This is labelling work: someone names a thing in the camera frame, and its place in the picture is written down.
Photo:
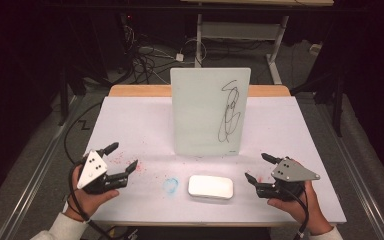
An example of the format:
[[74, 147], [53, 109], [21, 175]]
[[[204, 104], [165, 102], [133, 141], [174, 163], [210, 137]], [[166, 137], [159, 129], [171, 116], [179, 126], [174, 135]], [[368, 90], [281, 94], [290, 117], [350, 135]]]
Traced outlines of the black metal stand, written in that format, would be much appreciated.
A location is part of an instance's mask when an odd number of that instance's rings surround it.
[[344, 91], [343, 73], [343, 67], [341, 65], [335, 65], [330, 70], [322, 73], [319, 77], [313, 79], [308, 78], [304, 84], [290, 90], [292, 96], [301, 92], [314, 92], [314, 101], [317, 104], [331, 102], [333, 104], [331, 123], [338, 137], [342, 136], [341, 115]]
[[91, 79], [101, 87], [110, 88], [112, 86], [112, 83], [107, 79], [84, 67], [78, 65], [63, 66], [59, 73], [60, 126], [67, 121], [69, 115], [68, 90], [71, 90], [75, 96], [84, 96], [86, 94], [85, 78]]

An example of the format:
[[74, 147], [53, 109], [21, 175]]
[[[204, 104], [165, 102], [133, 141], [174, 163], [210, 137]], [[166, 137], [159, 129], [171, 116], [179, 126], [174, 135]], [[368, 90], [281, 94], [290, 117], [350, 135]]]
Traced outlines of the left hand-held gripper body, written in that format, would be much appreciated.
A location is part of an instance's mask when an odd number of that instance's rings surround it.
[[89, 152], [77, 182], [78, 189], [83, 189], [88, 194], [103, 194], [127, 186], [129, 173], [108, 175], [104, 155], [106, 152], [103, 149]]

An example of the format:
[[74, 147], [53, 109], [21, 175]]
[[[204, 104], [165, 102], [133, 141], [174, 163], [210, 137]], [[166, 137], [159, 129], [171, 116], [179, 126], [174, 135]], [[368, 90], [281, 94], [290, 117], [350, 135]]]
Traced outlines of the small whiteboard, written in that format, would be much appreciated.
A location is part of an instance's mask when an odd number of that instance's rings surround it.
[[239, 153], [250, 76], [249, 68], [170, 70], [176, 154]]

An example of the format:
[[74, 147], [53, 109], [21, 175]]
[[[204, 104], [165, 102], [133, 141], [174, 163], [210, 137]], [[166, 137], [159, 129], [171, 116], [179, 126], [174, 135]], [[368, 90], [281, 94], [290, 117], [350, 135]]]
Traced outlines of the white metal desk frame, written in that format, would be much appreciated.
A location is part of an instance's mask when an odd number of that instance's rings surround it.
[[[191, 3], [194, 7], [281, 7], [286, 9], [310, 8], [318, 10], [323, 7], [332, 7], [334, 0], [181, 0]], [[202, 39], [232, 39], [232, 40], [257, 40], [273, 41], [273, 50], [265, 55], [265, 60], [271, 79], [274, 84], [281, 85], [282, 81], [276, 66], [276, 58], [287, 28], [289, 14], [283, 15], [279, 23], [240, 23], [236, 20], [206, 21], [203, 14], [197, 14], [196, 22], [196, 50], [195, 67], [201, 67], [206, 51]]]

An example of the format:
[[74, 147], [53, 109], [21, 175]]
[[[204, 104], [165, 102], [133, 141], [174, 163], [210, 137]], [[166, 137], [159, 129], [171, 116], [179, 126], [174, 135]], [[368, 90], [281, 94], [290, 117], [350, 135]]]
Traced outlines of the person's left hand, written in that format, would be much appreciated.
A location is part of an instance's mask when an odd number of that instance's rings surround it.
[[110, 190], [99, 195], [90, 195], [83, 189], [77, 189], [78, 175], [81, 167], [76, 166], [71, 173], [70, 195], [68, 197], [69, 207], [64, 212], [70, 218], [78, 221], [84, 221], [82, 213], [91, 217], [98, 208], [109, 200], [119, 195], [118, 190]]

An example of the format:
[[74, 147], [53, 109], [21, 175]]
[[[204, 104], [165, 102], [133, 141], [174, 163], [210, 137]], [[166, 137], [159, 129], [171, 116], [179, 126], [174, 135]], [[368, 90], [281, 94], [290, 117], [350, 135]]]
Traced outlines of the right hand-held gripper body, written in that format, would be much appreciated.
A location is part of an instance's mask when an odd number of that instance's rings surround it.
[[320, 175], [305, 168], [289, 157], [281, 158], [272, 171], [274, 183], [258, 183], [257, 196], [260, 198], [276, 198], [282, 201], [294, 201], [305, 190], [305, 182], [319, 180]]

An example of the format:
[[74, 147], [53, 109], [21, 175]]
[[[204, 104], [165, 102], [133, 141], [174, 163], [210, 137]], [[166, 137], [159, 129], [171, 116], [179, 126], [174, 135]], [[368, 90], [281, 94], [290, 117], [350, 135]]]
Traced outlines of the person's right hand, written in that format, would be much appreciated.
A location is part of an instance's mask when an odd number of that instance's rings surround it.
[[300, 200], [308, 208], [308, 213], [305, 213], [298, 201], [284, 202], [271, 198], [267, 201], [267, 204], [288, 213], [299, 224], [307, 222], [306, 229], [310, 236], [319, 236], [333, 229], [333, 226], [327, 221], [320, 209], [317, 194], [311, 181], [305, 182], [305, 192], [300, 196]]

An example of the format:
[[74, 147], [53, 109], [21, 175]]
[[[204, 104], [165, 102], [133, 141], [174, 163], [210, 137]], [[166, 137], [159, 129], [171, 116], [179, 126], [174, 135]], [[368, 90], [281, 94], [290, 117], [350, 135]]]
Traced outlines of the white whiteboard eraser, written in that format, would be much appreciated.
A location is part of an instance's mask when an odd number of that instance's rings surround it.
[[193, 175], [189, 178], [188, 193], [195, 197], [230, 199], [233, 197], [233, 181], [225, 177]]

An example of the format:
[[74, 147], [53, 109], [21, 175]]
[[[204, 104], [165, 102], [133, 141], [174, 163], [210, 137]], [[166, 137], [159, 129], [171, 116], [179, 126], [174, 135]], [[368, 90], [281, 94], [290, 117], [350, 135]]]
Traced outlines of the dark curtain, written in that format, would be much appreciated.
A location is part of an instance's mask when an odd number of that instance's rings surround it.
[[342, 68], [345, 93], [384, 165], [384, 0], [334, 2], [346, 13], [334, 18], [320, 62]]
[[114, 15], [78, 9], [105, 1], [0, 0], [0, 187], [61, 88], [110, 85], [107, 50], [123, 62]]

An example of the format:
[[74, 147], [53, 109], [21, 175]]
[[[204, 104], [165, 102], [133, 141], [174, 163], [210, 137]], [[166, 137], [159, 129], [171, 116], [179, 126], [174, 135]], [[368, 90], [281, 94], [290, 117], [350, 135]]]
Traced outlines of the metal floor rail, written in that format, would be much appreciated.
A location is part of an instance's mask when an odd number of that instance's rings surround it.
[[333, 181], [347, 222], [340, 231], [347, 240], [384, 240], [384, 166], [348, 101], [342, 104], [340, 133], [333, 129], [329, 105], [317, 106], [331, 143], [316, 145]]
[[15, 208], [12, 210], [11, 214], [4, 222], [3, 226], [0, 229], [0, 240], [13, 240], [15, 234], [17, 233], [20, 224], [22, 223], [27, 211], [30, 208], [31, 203], [33, 202], [43, 179], [49, 169], [49, 166], [52, 162], [53, 155], [61, 142], [62, 137], [66, 134], [68, 130], [68, 124], [73, 119], [74, 114], [78, 110], [83, 96], [73, 96], [69, 102], [68, 110], [69, 113], [66, 115], [65, 120], [62, 123], [59, 123], [56, 127], [56, 132], [52, 136], [45, 152], [43, 153], [38, 165], [35, 168], [28, 184], [22, 192], [20, 199], [18, 200]]

